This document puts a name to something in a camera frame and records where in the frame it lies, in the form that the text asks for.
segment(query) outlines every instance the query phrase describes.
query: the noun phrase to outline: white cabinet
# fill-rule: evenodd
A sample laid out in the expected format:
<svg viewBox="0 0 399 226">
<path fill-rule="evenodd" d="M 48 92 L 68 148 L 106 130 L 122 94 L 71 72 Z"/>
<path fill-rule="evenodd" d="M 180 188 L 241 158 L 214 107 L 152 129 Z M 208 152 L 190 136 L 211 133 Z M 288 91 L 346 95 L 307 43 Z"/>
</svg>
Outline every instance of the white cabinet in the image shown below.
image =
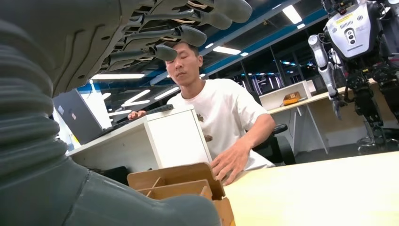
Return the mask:
<svg viewBox="0 0 399 226">
<path fill-rule="evenodd" d="M 90 169 L 130 172 L 212 161 L 191 105 L 147 115 L 67 155 Z"/>
</svg>

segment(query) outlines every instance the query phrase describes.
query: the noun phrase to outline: desk leg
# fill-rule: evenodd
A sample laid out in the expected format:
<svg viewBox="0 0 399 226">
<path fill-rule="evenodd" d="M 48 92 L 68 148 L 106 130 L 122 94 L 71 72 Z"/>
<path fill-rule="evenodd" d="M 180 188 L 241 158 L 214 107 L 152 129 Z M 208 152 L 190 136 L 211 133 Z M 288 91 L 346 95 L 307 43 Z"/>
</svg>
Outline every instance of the desk leg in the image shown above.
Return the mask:
<svg viewBox="0 0 399 226">
<path fill-rule="evenodd" d="M 314 128 L 316 129 L 317 135 L 320 138 L 320 141 L 323 145 L 324 151 L 326 152 L 326 154 L 328 154 L 328 151 L 330 149 L 330 146 L 328 145 L 328 141 L 327 138 L 324 134 L 320 133 L 319 128 L 317 127 L 316 121 L 314 120 L 313 114 L 311 113 L 311 109 L 309 107 L 309 105 L 306 105 L 306 108 L 308 109 L 309 115 L 311 117 L 311 120 L 313 122 Z"/>
<path fill-rule="evenodd" d="M 294 112 L 294 136 L 293 136 L 293 145 L 292 151 L 294 155 L 298 154 L 301 150 L 302 141 L 303 141 L 303 126 L 305 124 L 305 115 L 304 109 L 302 107 L 297 107 Z"/>
</svg>

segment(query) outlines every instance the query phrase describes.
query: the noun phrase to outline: white t-shirt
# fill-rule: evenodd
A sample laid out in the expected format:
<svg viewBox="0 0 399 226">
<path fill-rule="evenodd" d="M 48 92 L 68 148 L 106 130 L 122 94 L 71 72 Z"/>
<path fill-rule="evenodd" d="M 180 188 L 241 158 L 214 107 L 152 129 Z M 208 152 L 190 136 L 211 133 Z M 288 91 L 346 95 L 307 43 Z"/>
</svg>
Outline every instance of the white t-shirt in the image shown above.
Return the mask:
<svg viewBox="0 0 399 226">
<path fill-rule="evenodd" d="M 230 79 L 206 80 L 196 97 L 183 99 L 179 93 L 168 104 L 175 108 L 194 106 L 212 159 L 245 135 L 259 115 L 268 113 L 247 90 Z M 244 170 L 271 166 L 272 162 L 251 150 Z"/>
</svg>

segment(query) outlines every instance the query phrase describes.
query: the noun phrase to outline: laptop lid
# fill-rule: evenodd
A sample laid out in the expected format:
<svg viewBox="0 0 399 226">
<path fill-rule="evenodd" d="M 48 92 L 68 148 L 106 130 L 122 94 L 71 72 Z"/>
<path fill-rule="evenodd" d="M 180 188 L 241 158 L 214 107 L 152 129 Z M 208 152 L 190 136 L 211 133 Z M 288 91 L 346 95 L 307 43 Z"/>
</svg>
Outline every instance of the laptop lid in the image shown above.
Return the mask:
<svg viewBox="0 0 399 226">
<path fill-rule="evenodd" d="M 103 128 L 76 89 L 53 99 L 54 107 L 81 145 L 102 132 Z"/>
</svg>

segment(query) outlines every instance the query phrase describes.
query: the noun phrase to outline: man's hand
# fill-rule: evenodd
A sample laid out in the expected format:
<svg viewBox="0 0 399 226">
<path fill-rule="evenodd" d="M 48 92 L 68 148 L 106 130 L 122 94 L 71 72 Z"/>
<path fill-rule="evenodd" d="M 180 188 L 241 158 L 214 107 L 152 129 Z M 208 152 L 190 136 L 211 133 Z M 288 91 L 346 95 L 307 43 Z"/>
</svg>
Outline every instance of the man's hand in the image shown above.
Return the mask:
<svg viewBox="0 0 399 226">
<path fill-rule="evenodd" d="M 147 114 L 147 112 L 145 112 L 145 111 L 131 112 L 128 115 L 128 119 L 129 120 L 139 119 L 139 118 L 145 116 L 146 114 Z"/>
<path fill-rule="evenodd" d="M 223 185 L 231 184 L 247 164 L 250 150 L 251 147 L 248 144 L 239 140 L 232 147 L 218 155 L 211 162 L 216 180 L 223 180 L 230 173 Z"/>
</svg>

